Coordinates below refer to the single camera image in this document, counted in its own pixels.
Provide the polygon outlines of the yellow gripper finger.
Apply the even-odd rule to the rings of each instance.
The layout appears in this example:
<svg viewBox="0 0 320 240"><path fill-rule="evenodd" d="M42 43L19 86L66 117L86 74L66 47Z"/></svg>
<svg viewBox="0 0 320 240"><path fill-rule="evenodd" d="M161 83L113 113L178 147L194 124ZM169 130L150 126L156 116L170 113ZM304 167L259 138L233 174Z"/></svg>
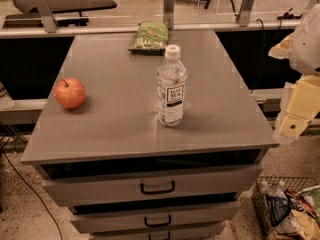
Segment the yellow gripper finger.
<svg viewBox="0 0 320 240"><path fill-rule="evenodd" d="M286 82L275 122L273 139L279 144L297 140L320 112L320 78L302 75L294 84Z"/></svg>

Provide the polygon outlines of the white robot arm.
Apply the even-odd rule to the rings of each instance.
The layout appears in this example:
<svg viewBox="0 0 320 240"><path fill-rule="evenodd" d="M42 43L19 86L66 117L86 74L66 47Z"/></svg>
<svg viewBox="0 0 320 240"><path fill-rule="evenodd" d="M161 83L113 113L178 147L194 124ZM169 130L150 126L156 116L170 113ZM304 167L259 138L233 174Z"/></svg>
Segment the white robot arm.
<svg viewBox="0 0 320 240"><path fill-rule="evenodd" d="M301 74L294 84L285 83L273 132L277 143L289 144L299 138L320 112L320 4L268 55L288 59L290 67Z"/></svg>

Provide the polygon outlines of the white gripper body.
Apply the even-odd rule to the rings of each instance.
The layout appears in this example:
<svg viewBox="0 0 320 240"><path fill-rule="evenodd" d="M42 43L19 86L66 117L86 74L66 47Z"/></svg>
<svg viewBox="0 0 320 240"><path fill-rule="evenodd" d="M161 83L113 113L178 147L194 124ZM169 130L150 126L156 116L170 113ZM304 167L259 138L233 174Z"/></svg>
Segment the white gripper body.
<svg viewBox="0 0 320 240"><path fill-rule="evenodd" d="M289 34L284 39L282 39L278 44L273 46L268 55L275 59L291 59L291 43L292 43L293 34Z"/></svg>

